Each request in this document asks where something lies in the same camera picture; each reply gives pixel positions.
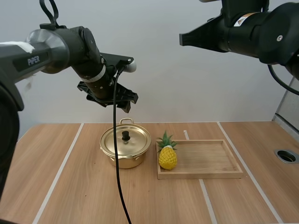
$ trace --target gold pot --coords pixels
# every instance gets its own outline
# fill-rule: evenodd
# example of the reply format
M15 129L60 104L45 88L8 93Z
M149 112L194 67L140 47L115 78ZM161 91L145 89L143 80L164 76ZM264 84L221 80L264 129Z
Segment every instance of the gold pot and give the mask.
M123 124L124 120L130 120L131 124ZM119 168L133 168L142 163L150 147L150 133L144 127L135 125L131 118L123 118L116 126L116 136ZM100 148L109 157L110 163L115 166L113 128L102 135Z

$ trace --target black robotic arm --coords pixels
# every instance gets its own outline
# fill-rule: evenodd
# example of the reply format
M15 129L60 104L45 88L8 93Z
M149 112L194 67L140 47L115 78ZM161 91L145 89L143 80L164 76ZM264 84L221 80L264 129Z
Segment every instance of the black robotic arm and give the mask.
M54 74L72 67L82 80L78 89L87 93L87 100L106 107L113 104L114 76L136 70L132 57L100 53L89 29L59 26L58 10L53 0L50 3L54 16L40 0L50 24L41 24L25 42L0 43L0 197L19 135L18 111L24 108L15 83L39 71ZM116 85L117 107L128 113L130 103L137 100L136 93Z
M299 79L299 3L272 12L268 6L269 0L222 0L221 14L180 34L180 45L256 57L285 66Z

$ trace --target wooden table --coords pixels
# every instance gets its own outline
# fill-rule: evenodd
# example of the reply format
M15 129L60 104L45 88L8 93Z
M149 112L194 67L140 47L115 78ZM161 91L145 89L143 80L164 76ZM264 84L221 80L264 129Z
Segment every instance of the wooden table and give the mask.
M299 143L276 123L141 125L153 139L146 159L136 168L120 171L132 223L299 223L299 164L285 164L273 153L275 149L299 153ZM0 217L20 224L127 223L115 168L99 148L101 135L111 126L31 128L17 144ZM154 140L165 130L174 139L183 140L185 134L194 140L225 139L244 178L158 180Z

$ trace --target yellow pineapple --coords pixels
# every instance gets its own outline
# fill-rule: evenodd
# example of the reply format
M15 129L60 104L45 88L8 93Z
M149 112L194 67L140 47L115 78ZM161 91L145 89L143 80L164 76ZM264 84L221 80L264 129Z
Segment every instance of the yellow pineapple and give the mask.
M158 142L159 147L161 148L159 150L159 164L162 168L171 170L175 168L177 165L177 154L174 151L175 149L173 147L176 146L176 142L171 141L171 136L167 136L167 133L165 131L163 138L158 138L162 140L162 142Z

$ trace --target pineapple leaves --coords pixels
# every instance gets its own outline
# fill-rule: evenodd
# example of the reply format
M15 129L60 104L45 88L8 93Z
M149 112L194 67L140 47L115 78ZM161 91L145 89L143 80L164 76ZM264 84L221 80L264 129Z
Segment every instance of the pineapple leaves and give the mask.
M163 137L157 138L157 139L161 140L161 141L157 141L159 147L164 148L165 146L171 146L172 148L174 148L177 145L177 143L175 141L171 140L172 136L173 135L167 136L167 132L165 130Z
M173 141L173 142L171 143L171 146L172 146L172 147L175 147L177 144L178 144L177 142Z

